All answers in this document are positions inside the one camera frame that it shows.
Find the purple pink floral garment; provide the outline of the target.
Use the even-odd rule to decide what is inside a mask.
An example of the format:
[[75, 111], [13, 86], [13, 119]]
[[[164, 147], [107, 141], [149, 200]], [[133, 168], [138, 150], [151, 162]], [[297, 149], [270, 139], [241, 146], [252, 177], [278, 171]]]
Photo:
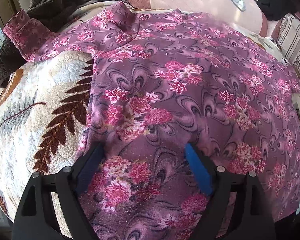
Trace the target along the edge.
[[188, 239], [208, 196], [185, 157], [255, 172], [275, 221], [300, 197], [300, 77], [255, 42], [204, 13], [132, 12], [117, 2], [55, 34], [29, 13], [4, 33], [27, 61], [90, 54], [93, 75], [79, 153], [104, 161], [79, 201], [100, 239]]

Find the cream leaf-pattern fleece blanket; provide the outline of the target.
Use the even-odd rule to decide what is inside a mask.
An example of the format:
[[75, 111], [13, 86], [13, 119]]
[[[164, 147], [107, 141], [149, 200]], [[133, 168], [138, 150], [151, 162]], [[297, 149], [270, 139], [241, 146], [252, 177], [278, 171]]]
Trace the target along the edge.
[[52, 174], [85, 154], [93, 64], [90, 54], [66, 50], [27, 61], [0, 90], [0, 207], [10, 219], [33, 172]]

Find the striped beige pillow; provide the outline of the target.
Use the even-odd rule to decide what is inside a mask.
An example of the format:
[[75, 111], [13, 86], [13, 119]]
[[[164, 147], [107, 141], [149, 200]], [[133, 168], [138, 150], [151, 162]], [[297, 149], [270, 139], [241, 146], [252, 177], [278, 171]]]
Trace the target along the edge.
[[300, 74], [300, 20], [292, 14], [283, 17], [277, 45], [288, 62]]

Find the dark brown fuzzy garment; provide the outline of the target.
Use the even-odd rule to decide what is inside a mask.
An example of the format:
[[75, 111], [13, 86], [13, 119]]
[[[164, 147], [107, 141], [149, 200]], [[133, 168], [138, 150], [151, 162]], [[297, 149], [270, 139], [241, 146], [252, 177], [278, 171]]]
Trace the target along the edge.
[[[31, 18], [37, 19], [50, 31], [56, 32], [66, 24], [67, 18], [90, 0], [31, 0], [26, 12]], [[19, 50], [6, 36], [0, 48], [0, 88], [5, 88], [10, 75], [25, 64]]]

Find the black cloth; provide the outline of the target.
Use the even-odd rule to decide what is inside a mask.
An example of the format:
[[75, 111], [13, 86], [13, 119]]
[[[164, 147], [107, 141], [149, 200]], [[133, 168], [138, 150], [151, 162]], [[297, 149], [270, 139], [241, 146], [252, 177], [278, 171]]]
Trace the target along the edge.
[[296, 6], [291, 0], [253, 0], [261, 9], [266, 19], [269, 21], [278, 21], [287, 14], [298, 12]]

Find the pink quilted bedsheet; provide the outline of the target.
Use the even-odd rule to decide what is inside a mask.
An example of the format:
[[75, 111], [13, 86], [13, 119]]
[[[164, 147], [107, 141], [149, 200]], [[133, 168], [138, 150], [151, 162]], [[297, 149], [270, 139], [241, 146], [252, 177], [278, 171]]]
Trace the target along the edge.
[[244, 0], [240, 11], [231, 0], [127, 0], [138, 9], [180, 9], [186, 12], [207, 12], [232, 26], [241, 26], [263, 37], [270, 36], [277, 22], [266, 19], [253, 0]]

